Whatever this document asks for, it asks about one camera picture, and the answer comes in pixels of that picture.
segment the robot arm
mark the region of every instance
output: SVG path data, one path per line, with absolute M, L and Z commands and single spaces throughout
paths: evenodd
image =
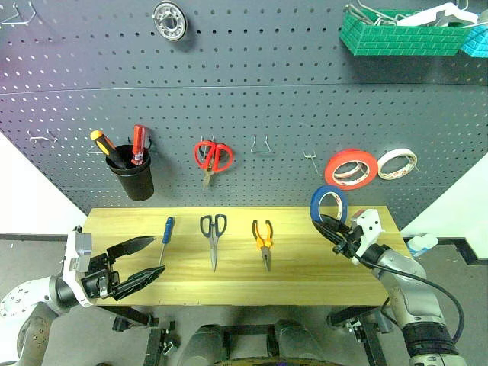
M 333 251 L 371 269 L 387 290 L 410 355 L 409 365 L 466 366 L 454 345 L 460 331 L 451 339 L 431 285 L 420 281 L 429 282 L 425 280 L 424 268 L 388 246 L 376 244 L 383 231 L 378 212 L 360 210 L 351 218 L 352 227 L 325 215 L 322 219 L 313 221 L 313 225 L 335 244 Z
M 62 273 L 18 285 L 0 302 L 0 365 L 40 366 L 51 323 L 80 304 L 98 298 L 120 300 L 153 282 L 164 266 L 147 268 L 120 283 L 116 258 L 145 248 L 153 237 L 141 236 L 91 258 L 92 237 L 77 228 L 68 235 Z

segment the screwdriver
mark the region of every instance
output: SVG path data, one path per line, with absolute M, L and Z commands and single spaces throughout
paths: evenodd
M 170 216 L 166 220 L 165 233 L 162 235 L 162 241 L 161 241 L 162 248 L 161 248 L 161 255 L 159 256 L 159 265 L 161 265 L 162 263 L 162 256 L 165 252 L 165 247 L 169 243 L 169 240 L 171 239 L 173 225 L 175 225 L 175 218 Z
M 114 163 L 119 169 L 127 169 L 126 162 L 120 157 L 115 149 L 115 145 L 100 130 L 90 133 L 90 138 L 95 141 L 95 145 Z
M 134 143 L 132 145 L 132 160 L 134 165 L 141 165 L 144 156 L 144 142 L 146 141 L 147 129 L 142 124 L 134 126 Z

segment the white wall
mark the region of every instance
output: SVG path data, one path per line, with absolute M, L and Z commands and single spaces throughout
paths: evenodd
M 0 233 L 63 234 L 83 225 L 83 214 L 0 133 Z
M 402 230 L 466 237 L 479 259 L 488 258 L 488 154 Z

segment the black cup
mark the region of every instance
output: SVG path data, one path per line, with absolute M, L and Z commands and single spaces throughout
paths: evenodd
M 132 159 L 132 145 L 118 146 L 117 152 L 126 162 L 130 162 Z M 124 187 L 125 193 L 131 200 L 145 201 L 153 195 L 154 185 L 150 168 L 151 157 L 148 149 L 144 149 L 143 163 L 141 165 L 129 163 L 131 168 L 128 169 L 117 168 L 109 158 L 105 158 L 105 161 L 110 170 L 117 176 L 122 187 Z

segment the wooden tabletop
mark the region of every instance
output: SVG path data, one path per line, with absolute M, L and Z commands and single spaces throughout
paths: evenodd
M 385 232 L 378 243 L 408 255 L 390 212 L 376 208 Z M 333 214 L 333 209 L 323 214 Z M 210 244 L 200 231 L 203 215 L 227 215 L 218 243 L 217 270 L 210 266 Z M 172 207 L 96 208 L 83 228 L 91 233 L 93 255 L 135 236 L 154 236 L 145 249 L 117 259 L 114 270 L 125 281 L 144 268 L 156 267 L 168 216 L 175 217 L 171 242 L 165 249 L 166 270 L 149 286 L 120 301 L 100 305 L 380 305 L 387 294 L 369 270 L 332 252 L 332 243 L 313 227 L 308 207 Z M 273 225 L 271 272 L 252 236 L 258 220 Z

